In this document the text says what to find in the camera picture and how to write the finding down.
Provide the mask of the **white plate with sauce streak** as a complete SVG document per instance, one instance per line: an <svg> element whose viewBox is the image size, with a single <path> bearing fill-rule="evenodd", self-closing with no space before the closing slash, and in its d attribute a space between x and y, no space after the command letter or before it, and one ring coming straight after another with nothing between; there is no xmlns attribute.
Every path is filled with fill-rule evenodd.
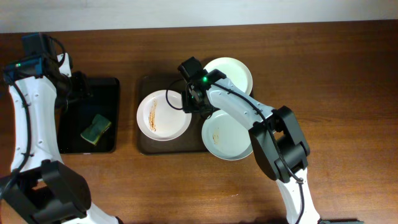
<svg viewBox="0 0 398 224"><path fill-rule="evenodd" d="M137 109L137 125L141 132L156 141L170 141L181 136L189 127L192 115L174 107L181 107L181 94L158 90L147 95Z"/></svg>

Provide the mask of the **green yellow sponge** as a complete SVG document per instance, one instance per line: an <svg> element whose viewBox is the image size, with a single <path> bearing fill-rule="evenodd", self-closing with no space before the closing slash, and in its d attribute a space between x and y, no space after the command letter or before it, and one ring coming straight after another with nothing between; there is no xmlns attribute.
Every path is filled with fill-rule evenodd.
<svg viewBox="0 0 398 224"><path fill-rule="evenodd" d="M102 135L110 128L111 121L100 114L96 114L91 124L83 130L80 136L92 145L97 145Z"/></svg>

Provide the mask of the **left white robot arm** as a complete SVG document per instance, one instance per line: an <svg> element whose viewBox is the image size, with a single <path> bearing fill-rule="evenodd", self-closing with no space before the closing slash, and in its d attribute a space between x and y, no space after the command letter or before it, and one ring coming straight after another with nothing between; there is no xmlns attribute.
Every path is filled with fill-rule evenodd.
<svg viewBox="0 0 398 224"><path fill-rule="evenodd" d="M27 223L120 223L91 201L81 175L65 166L58 150L55 108L86 96L71 72L68 54L32 52L4 69L15 112L16 148L1 198Z"/></svg>

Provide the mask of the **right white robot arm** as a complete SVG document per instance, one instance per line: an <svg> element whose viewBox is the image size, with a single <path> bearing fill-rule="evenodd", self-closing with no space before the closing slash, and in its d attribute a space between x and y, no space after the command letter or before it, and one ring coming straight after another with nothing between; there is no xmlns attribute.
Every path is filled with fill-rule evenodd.
<svg viewBox="0 0 398 224"><path fill-rule="evenodd" d="M179 72L187 83L184 103L223 110L247 129L257 165L278 185L287 221L320 223L307 180L310 149L292 110L256 101L219 70Z"/></svg>

